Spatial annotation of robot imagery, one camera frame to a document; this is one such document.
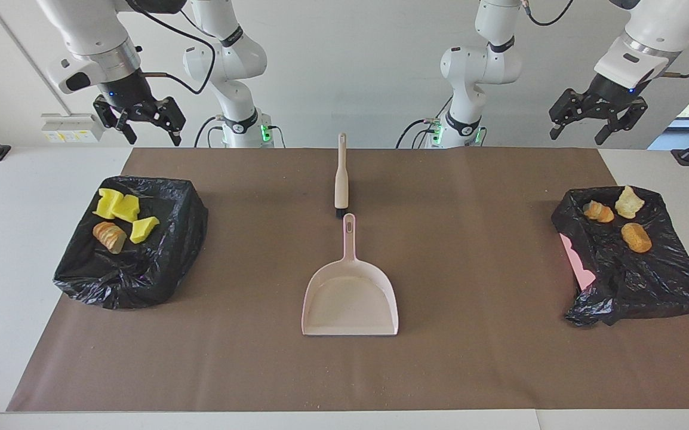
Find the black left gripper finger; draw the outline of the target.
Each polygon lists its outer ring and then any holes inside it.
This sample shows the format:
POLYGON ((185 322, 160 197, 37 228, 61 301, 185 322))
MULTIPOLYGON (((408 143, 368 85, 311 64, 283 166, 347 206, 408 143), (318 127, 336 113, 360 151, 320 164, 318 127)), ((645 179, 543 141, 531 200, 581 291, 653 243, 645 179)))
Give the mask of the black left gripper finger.
POLYGON ((618 131, 629 131, 648 109, 645 99, 634 99, 628 106, 615 106, 611 103, 601 103, 595 108, 596 117, 606 120, 606 124, 595 136, 596 145, 604 142, 618 131))
POLYGON ((550 138, 556 140, 566 125, 581 119, 584 95, 574 89, 566 89, 549 109, 549 117, 553 123, 549 132, 550 138))

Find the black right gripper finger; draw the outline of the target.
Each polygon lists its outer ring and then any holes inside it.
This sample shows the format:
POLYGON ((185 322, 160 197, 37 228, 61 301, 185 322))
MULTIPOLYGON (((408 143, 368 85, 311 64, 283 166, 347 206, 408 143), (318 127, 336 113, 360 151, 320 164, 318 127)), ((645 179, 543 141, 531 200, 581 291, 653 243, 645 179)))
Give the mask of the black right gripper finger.
POLYGON ((136 143, 137 134, 128 124, 130 119, 129 109, 117 108, 110 105, 107 100, 105 100, 104 96, 97 96, 93 101, 93 107, 105 128, 122 133, 130 145, 136 143))
POLYGON ((165 130, 175 147, 180 147, 180 136, 186 124, 186 117, 172 96, 155 102, 155 112, 152 119, 153 125, 165 130))

